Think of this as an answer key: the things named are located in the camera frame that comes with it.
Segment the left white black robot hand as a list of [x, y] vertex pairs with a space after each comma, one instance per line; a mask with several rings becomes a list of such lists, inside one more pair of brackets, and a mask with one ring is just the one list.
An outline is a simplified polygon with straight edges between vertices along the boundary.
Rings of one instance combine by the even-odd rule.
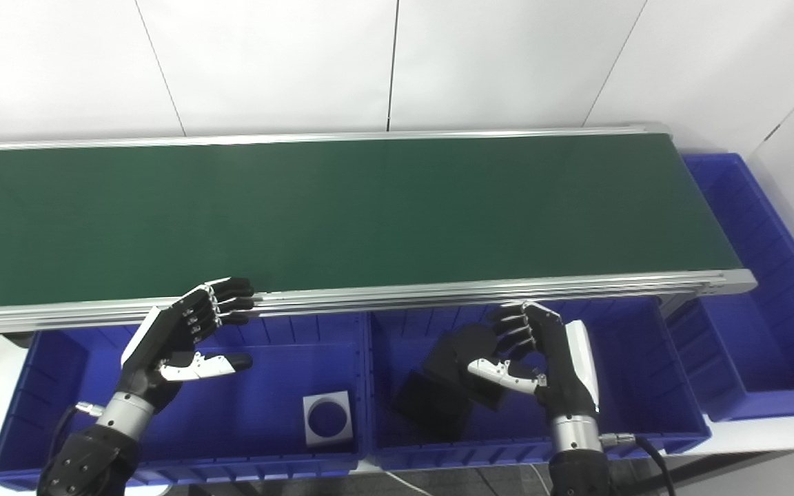
[[163, 411], [181, 384], [167, 381], [161, 367], [192, 360], [195, 346], [224, 324], [248, 323], [253, 295], [247, 278], [221, 278], [195, 286], [168, 307], [152, 307], [124, 349], [114, 390], [148, 402], [154, 413]]

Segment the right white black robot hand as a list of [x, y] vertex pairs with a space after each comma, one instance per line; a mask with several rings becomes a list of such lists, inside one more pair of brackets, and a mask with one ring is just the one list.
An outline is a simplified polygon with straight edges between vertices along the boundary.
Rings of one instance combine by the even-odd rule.
[[600, 412], [598, 374], [582, 320], [564, 321], [539, 302], [508, 302], [489, 314], [496, 349], [467, 362], [467, 372], [532, 395], [548, 420]]

